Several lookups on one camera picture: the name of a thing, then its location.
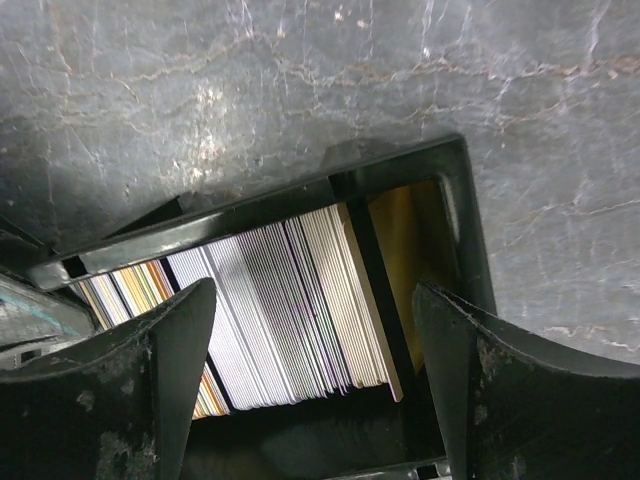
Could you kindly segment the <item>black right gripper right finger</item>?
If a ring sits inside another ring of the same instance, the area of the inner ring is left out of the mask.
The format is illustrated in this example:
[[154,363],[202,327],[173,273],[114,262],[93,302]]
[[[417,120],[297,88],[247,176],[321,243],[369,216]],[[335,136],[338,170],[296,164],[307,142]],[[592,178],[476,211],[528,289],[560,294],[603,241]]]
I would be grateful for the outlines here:
[[639,368],[545,339],[429,282],[413,295],[455,479],[635,479]]

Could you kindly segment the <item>black plastic card tray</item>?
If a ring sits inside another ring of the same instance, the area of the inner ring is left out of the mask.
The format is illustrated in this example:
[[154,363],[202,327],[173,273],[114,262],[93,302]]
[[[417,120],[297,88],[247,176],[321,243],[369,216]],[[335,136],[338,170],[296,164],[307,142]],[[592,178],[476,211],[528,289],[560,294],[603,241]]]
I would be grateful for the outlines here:
[[326,152],[322,169],[237,200],[184,195],[106,238],[38,259],[27,270],[44,290],[180,253],[315,207],[343,204],[349,231],[382,310],[391,355],[409,395],[380,389],[296,407],[201,421],[183,463],[189,479],[425,478],[445,448],[424,372],[411,298],[429,278],[486,308],[495,305],[464,139],[444,134],[405,148],[374,141]]

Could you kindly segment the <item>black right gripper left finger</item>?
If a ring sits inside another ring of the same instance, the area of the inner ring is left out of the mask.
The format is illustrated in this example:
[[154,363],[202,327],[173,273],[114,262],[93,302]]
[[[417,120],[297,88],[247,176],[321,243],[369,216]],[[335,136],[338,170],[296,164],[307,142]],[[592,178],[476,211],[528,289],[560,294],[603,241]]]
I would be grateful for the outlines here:
[[196,281],[115,328],[1,374],[4,479],[176,479],[216,311]]

